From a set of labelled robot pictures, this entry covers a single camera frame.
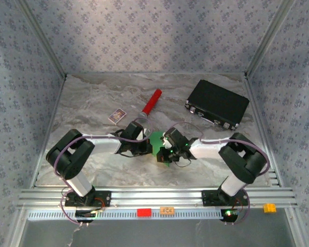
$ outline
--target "gray marble table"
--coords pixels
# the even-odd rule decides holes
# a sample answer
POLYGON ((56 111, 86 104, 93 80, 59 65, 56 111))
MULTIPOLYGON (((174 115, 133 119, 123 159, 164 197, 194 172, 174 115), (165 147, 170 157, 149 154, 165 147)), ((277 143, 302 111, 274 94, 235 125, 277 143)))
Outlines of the gray marble table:
MULTIPOLYGON (((72 128, 87 134, 107 134, 125 128, 137 117, 156 88, 163 93, 149 115, 155 131, 165 131, 176 122, 188 121, 197 125, 208 139, 231 136, 233 131, 214 126, 184 108, 185 100, 200 79, 248 97, 242 79, 218 74, 68 75, 45 153, 72 128), (126 111, 127 116, 115 126, 108 116, 117 108, 126 111)), ((253 116, 249 105, 237 130, 262 147, 253 116)), ((177 128, 188 138, 199 136, 190 125, 177 128)), ((177 167, 174 163, 167 167, 157 163, 151 154, 135 158, 111 154, 91 155, 83 172, 95 186, 218 186, 231 174, 222 160, 206 158, 192 161, 185 168, 177 167)), ((36 185, 63 185, 44 158, 36 185)), ((257 178, 253 185, 269 185, 268 176, 257 178)))

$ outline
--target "black case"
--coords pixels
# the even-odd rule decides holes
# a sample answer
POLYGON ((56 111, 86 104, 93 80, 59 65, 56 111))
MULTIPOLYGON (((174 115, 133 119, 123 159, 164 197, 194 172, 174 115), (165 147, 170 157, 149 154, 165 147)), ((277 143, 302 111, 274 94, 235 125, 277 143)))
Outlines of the black case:
POLYGON ((249 100, 205 80, 200 80, 186 101, 185 108, 201 118, 235 130, 241 122, 249 100))

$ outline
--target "playing card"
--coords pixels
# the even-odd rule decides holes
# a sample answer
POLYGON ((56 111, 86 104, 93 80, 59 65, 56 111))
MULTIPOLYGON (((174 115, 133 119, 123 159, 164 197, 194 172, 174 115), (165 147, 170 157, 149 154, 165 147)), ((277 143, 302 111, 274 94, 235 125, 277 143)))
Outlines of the playing card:
POLYGON ((109 120, 113 122, 115 125, 117 125, 117 123, 126 115, 127 115, 126 112, 118 108, 110 115, 109 120))

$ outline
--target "blue patterned wall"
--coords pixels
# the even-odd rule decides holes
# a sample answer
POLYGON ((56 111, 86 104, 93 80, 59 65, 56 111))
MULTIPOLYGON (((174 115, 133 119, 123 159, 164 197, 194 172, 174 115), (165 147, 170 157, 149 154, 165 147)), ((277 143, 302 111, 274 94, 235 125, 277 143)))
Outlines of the blue patterned wall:
POLYGON ((62 79, 13 1, 0 1, 0 246, 26 188, 62 79))
POLYGON ((241 72, 280 0, 28 3, 69 74, 241 72))
POLYGON ((309 0, 297 0, 251 79, 309 233, 309 0))

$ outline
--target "green object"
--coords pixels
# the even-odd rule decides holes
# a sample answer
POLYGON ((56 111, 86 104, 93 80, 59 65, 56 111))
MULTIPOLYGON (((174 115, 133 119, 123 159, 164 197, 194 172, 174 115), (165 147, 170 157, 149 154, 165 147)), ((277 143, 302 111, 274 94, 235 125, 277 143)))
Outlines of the green object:
POLYGON ((163 131, 155 131, 150 135, 150 143, 152 145, 152 155, 157 158, 157 153, 161 147, 164 147, 163 142, 160 140, 160 137, 163 136, 163 131))

